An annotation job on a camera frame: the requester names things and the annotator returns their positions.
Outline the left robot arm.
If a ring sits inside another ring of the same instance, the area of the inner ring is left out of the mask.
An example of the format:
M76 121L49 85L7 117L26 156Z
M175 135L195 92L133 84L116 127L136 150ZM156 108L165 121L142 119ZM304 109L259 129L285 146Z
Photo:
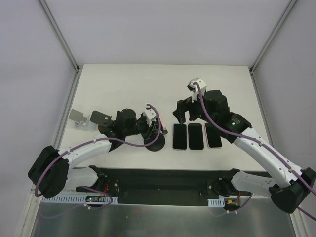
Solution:
M35 185L35 196L52 198L63 189L77 192L108 191L106 175L96 166L79 168L78 165L101 154L109 153L127 144L126 138L141 135L145 147L152 152L160 151L165 145L167 129L157 110L147 104L138 118L132 109L117 111L115 119L99 111L93 111L91 121L98 125L99 134L89 141L74 147L45 147L31 169L28 177Z

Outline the pink phone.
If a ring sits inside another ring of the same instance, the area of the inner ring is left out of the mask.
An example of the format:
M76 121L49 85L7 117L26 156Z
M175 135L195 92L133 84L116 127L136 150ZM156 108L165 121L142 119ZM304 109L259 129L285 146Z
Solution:
M207 138L207 145L210 149L222 148L222 141L216 128L210 123L205 124L205 132Z
M164 118L163 118L161 113L159 114L159 119L160 119L160 123L161 123L161 132L163 135L166 135L168 133L168 130L167 130L166 123L165 123Z

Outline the black phone white case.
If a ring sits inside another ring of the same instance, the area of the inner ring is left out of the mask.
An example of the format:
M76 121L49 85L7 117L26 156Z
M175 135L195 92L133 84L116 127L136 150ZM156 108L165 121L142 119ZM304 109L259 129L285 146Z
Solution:
M173 149L184 151L187 149L187 126L185 124L173 125Z

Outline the round brown base stand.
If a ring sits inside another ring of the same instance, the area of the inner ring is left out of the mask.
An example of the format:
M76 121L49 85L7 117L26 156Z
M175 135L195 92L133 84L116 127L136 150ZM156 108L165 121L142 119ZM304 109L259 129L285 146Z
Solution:
M90 121L98 126L98 130L101 134L112 131L114 121L110 115L93 111L90 116Z

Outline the white phone stand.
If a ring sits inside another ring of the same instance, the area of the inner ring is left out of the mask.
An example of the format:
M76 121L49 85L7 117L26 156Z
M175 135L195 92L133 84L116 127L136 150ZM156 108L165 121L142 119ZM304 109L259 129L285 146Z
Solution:
M90 115L85 115L78 110L71 109L68 119L74 123L76 130L92 132L96 129L96 124L90 120Z

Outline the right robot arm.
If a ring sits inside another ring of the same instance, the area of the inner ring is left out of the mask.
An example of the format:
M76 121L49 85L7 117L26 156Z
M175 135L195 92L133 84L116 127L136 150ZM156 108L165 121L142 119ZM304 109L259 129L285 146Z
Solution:
M249 121L230 110L220 90L202 93L194 90L192 97L177 101L173 115L180 124L186 122L186 112L190 121L208 122L215 135L242 149L269 174L263 177L231 169L213 184L219 195L228 197L237 191L259 194L269 198L281 211L291 214L309 193L316 192L313 189L316 172L291 162L264 141Z

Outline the black round clamp stand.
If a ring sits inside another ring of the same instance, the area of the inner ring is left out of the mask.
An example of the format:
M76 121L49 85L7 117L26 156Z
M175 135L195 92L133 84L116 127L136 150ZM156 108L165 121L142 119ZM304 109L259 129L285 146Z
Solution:
M159 133L154 132L154 133L151 133L150 135L146 135L143 137L144 144L148 144L148 143L151 143L152 141L154 141L157 134L158 134L158 139L154 143L152 143L151 145L146 146L146 149L151 151L151 152L160 151L164 147L164 145L165 145L164 134L162 132L159 132Z

